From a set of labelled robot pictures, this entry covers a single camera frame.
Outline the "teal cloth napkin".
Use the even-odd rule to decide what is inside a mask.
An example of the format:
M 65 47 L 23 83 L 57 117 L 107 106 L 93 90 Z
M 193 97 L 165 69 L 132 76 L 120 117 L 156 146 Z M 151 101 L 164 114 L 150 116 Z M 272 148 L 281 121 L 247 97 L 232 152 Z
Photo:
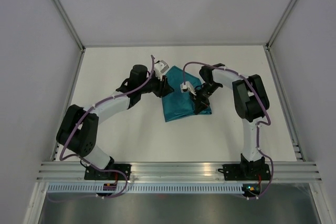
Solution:
M 188 92 L 181 92 L 180 85 L 183 82 L 183 70 L 173 66 L 166 73 L 168 84 L 174 91 L 162 98 L 162 107 L 165 122 L 182 119 L 196 115 L 195 104 Z

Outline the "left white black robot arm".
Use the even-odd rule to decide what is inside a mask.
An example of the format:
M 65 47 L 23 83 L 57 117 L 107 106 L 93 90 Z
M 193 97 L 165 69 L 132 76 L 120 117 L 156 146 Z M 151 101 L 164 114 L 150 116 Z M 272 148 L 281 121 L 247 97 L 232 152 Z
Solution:
M 163 60 L 148 70 L 144 65 L 134 65 L 130 75 L 109 97 L 84 108 L 71 105 L 62 120 L 56 141 L 72 156 L 78 156 L 96 169 L 104 180 L 114 176 L 114 159 L 97 146 L 98 126 L 117 113 L 135 106 L 143 94 L 154 93 L 162 98 L 172 93 L 165 73 L 169 69 Z

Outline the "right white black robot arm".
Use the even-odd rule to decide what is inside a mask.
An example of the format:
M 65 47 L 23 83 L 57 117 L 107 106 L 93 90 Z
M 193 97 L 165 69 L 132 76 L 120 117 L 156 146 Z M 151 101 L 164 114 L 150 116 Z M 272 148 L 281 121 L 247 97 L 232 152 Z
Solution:
M 199 75 L 204 83 L 190 92 L 194 113 L 200 114 L 210 107 L 209 97 L 224 86 L 233 91 L 234 106 L 242 119 L 244 146 L 240 163 L 224 164 L 218 169 L 226 181 L 269 180 L 271 173 L 260 149 L 260 125 L 270 124 L 267 114 L 269 99 L 259 75 L 244 77 L 224 64 L 202 66 Z

